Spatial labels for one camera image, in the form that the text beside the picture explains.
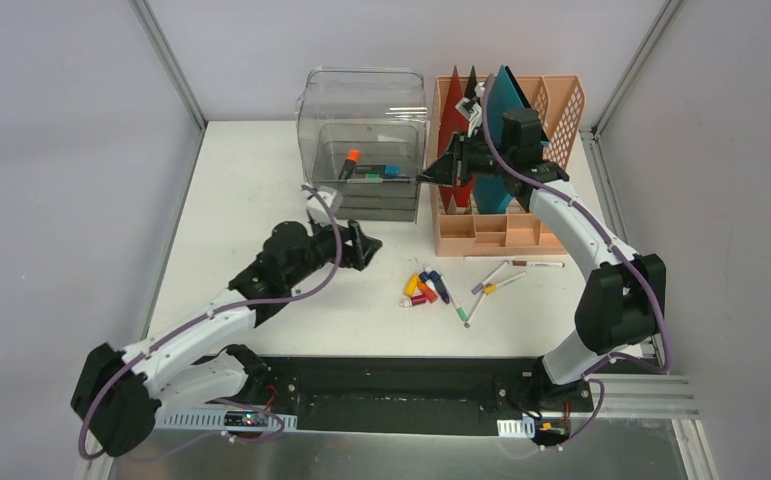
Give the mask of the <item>red white short marker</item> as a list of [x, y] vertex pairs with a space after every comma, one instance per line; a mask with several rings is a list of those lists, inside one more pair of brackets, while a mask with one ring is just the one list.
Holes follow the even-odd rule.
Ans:
[[419, 305], [424, 305], [428, 302], [427, 298], [424, 295], [416, 295], [416, 296], [410, 296], [403, 298], [400, 301], [400, 307], [401, 308], [412, 308]]

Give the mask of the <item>black highlighter blue cap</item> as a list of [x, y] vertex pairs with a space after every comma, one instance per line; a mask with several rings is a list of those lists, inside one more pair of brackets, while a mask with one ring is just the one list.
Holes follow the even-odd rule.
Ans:
[[399, 166], [388, 164], [357, 165], [355, 172], [365, 177], [373, 175], [381, 178], [392, 178], [401, 175]]

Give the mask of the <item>black highlighter orange cap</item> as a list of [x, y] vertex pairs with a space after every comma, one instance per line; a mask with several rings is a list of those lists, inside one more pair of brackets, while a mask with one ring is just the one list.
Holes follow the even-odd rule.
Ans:
[[338, 173], [337, 179], [339, 181], [346, 181], [352, 177], [356, 169], [359, 158], [360, 158], [360, 151], [358, 149], [349, 150], [347, 156], [344, 159], [341, 170]]

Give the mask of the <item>teal blue folder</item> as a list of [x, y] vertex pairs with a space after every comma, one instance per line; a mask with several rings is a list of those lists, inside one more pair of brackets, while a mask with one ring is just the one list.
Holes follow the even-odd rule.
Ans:
[[[525, 138], [522, 140], [516, 137], [513, 141], [506, 143], [503, 139], [504, 114], [510, 110], [523, 109], [527, 110], [529, 124], [525, 131]], [[548, 145], [547, 137], [541, 126], [538, 112], [527, 100], [508, 66], [499, 68], [490, 97], [483, 104], [483, 112], [487, 114], [487, 122], [483, 122], [483, 126], [477, 131], [475, 137], [480, 145], [479, 151], [487, 155], [483, 165], [487, 165], [488, 168], [487, 173], [475, 176], [473, 196], [480, 214], [502, 214], [506, 212], [512, 201], [512, 196], [506, 187], [509, 175], [490, 153], [484, 127], [487, 128], [498, 154], [511, 168], [523, 175], [544, 162], [543, 151]]]

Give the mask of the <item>black highlighter green cap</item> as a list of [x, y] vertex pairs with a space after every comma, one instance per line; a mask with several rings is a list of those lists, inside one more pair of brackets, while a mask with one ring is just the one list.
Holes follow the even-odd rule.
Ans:
[[365, 174], [363, 176], [354, 176], [346, 181], [347, 184], [381, 184], [391, 181], [403, 180], [400, 176], [380, 176], [378, 174]]

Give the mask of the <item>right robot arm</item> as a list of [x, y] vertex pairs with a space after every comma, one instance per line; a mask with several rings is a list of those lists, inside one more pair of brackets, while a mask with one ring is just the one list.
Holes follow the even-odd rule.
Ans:
[[556, 408], [569, 390], [624, 348], [664, 331], [666, 266], [611, 233], [580, 200], [566, 171], [543, 158], [543, 128], [536, 110], [512, 108], [500, 117], [494, 140], [484, 117], [478, 133], [455, 133], [445, 152], [418, 181], [455, 187], [481, 176], [503, 180], [507, 192], [560, 241], [585, 280], [574, 330], [536, 360], [530, 400]]

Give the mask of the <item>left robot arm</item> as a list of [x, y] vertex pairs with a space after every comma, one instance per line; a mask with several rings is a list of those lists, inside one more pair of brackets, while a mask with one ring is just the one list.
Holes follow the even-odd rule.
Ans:
[[194, 318], [119, 349], [109, 343], [96, 346], [70, 401], [82, 421], [80, 456], [122, 456], [182, 408], [232, 396], [242, 404], [258, 402], [266, 390], [260, 373], [265, 368], [232, 338], [321, 291], [333, 273], [308, 292], [292, 293], [321, 268], [362, 271], [382, 246], [355, 220], [327, 226], [282, 222], [254, 261]]

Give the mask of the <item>red folder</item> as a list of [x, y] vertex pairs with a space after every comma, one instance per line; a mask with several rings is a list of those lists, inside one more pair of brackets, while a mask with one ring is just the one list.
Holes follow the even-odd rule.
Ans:
[[[453, 67], [450, 82], [445, 92], [440, 95], [440, 119], [436, 143], [436, 156], [439, 158], [447, 152], [454, 135], [466, 135], [467, 120], [456, 110], [456, 103], [463, 97], [474, 97], [478, 84], [476, 69], [471, 68], [467, 79], [460, 77], [458, 69]], [[470, 209], [471, 195], [478, 177], [473, 178], [466, 186], [439, 186], [438, 191], [447, 214], [466, 214]]]

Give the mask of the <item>clear grey drawer organizer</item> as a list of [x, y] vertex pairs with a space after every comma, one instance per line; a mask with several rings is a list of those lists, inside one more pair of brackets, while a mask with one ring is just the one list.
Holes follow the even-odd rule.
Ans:
[[[317, 67], [296, 104], [305, 180], [343, 195], [342, 219], [413, 222], [417, 216], [427, 139], [423, 76], [412, 69]], [[337, 179], [350, 149], [357, 165], [400, 167], [403, 180], [347, 184]]]

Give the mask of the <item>white marker yellow cap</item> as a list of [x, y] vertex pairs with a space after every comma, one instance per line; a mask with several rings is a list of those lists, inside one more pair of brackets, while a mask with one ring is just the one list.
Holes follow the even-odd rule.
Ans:
[[522, 272], [519, 272], [519, 273], [509, 277], [509, 278], [506, 278], [504, 280], [498, 281], [496, 283], [489, 283], [489, 284], [487, 284], [483, 288], [482, 292], [485, 295], [489, 295], [489, 294], [491, 294], [491, 293], [493, 293], [495, 291], [498, 291], [498, 290], [502, 289], [503, 287], [505, 287], [507, 285], [510, 285], [512, 283], [515, 283], [515, 282], [519, 281], [520, 279], [524, 278], [526, 275], [527, 275], [527, 272], [526, 271], [522, 271]]

